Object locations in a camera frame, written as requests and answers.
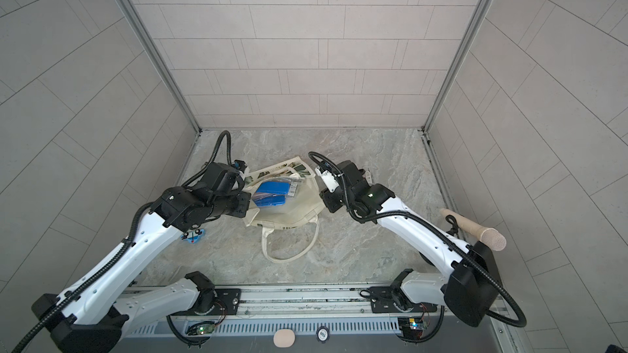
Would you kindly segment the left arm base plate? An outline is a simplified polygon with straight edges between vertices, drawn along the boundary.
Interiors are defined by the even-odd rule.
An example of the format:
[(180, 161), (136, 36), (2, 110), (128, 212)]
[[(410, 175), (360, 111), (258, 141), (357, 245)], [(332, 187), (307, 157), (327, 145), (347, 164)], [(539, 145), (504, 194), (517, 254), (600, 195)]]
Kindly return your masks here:
[(191, 310), (196, 315), (235, 315), (240, 299), (240, 289), (206, 289), (201, 291)]

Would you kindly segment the cream canvas floral tote bag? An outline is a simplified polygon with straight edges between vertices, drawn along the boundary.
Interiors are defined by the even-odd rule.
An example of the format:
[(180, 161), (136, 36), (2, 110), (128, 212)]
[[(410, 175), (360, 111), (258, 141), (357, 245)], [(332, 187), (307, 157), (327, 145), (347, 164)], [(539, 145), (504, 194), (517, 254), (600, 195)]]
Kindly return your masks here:
[[(289, 181), (291, 178), (302, 180), (294, 197), (286, 197), (286, 203), (276, 207), (258, 208), (253, 202), (259, 199), (254, 195), (256, 189), (265, 181)], [(268, 261), (283, 264), (302, 258), (317, 243), (320, 232), (319, 214), (324, 209), (318, 195), (318, 186), (314, 170), (299, 156), (257, 171), (247, 171), (244, 176), (245, 192), (251, 194), (250, 207), (243, 218), (247, 227), (262, 229), (261, 245), (263, 255)], [(291, 230), (307, 224), (315, 226), (311, 242), (300, 253), (290, 258), (274, 258), (268, 253), (268, 236), (277, 230)]]

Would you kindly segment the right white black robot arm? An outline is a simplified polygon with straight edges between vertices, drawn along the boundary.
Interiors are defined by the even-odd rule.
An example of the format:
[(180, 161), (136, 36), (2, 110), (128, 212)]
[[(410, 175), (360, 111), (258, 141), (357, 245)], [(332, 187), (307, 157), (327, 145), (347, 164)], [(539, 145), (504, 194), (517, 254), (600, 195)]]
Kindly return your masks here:
[(521, 307), (503, 287), (487, 245), (471, 245), (444, 232), (412, 212), (387, 187), (369, 184), (364, 171), (349, 160), (337, 165), (315, 151), (308, 156), (325, 183), (321, 198), (329, 211), (344, 207), (356, 222), (378, 224), (415, 248), (446, 278), (441, 289), (444, 305), (459, 320), (474, 327), (486, 316), (517, 328), (528, 324)]

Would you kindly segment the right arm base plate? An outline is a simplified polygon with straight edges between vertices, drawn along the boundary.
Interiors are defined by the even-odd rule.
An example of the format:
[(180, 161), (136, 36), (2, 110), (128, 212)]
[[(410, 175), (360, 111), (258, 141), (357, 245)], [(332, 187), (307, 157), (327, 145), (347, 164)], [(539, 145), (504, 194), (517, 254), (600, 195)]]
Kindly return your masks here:
[(369, 287), (360, 291), (360, 296), (371, 304), (374, 314), (435, 313), (438, 306), (430, 303), (414, 303), (400, 288)]

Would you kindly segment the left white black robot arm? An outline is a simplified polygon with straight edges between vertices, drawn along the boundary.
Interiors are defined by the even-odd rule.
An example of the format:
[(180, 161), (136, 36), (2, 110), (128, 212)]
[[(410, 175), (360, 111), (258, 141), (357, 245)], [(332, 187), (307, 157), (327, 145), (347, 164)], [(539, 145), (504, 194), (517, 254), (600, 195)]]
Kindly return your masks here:
[(44, 329), (62, 352), (109, 352), (127, 334), (179, 312), (225, 315), (214, 283), (193, 271), (164, 288), (129, 301), (119, 297), (171, 243), (223, 215), (244, 217), (246, 164), (232, 159), (232, 136), (218, 136), (209, 161), (181, 186), (166, 189), (134, 214), (129, 234), (91, 271), (63, 292), (44, 294), (33, 305), (39, 322), (17, 343), (22, 352)]

